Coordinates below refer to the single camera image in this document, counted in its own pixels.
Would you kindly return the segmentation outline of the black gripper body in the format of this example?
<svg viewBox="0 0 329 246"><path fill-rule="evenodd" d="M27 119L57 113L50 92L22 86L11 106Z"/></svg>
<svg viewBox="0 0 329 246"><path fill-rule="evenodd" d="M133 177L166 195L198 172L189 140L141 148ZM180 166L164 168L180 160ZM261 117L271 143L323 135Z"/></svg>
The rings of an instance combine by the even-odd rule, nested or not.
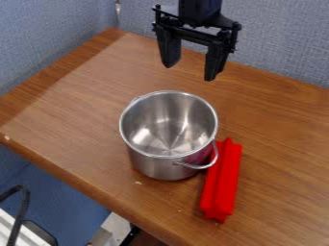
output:
<svg viewBox="0 0 329 246"><path fill-rule="evenodd" d="M170 31L173 37L208 45L218 41L226 53L236 52L240 22L221 13L222 0L180 0L177 6L156 4L154 31Z"/></svg>

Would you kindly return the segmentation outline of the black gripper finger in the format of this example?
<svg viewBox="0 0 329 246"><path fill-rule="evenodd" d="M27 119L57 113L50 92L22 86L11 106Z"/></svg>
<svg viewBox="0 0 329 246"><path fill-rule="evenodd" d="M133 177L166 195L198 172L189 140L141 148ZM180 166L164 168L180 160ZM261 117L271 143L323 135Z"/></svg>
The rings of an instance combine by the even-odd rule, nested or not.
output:
<svg viewBox="0 0 329 246"><path fill-rule="evenodd" d="M154 27L161 60L164 65L170 68L181 60L181 37L177 32L164 26Z"/></svg>
<svg viewBox="0 0 329 246"><path fill-rule="evenodd" d="M222 72L229 57L229 47L224 42L213 42L209 45L205 65L205 80L213 81Z"/></svg>

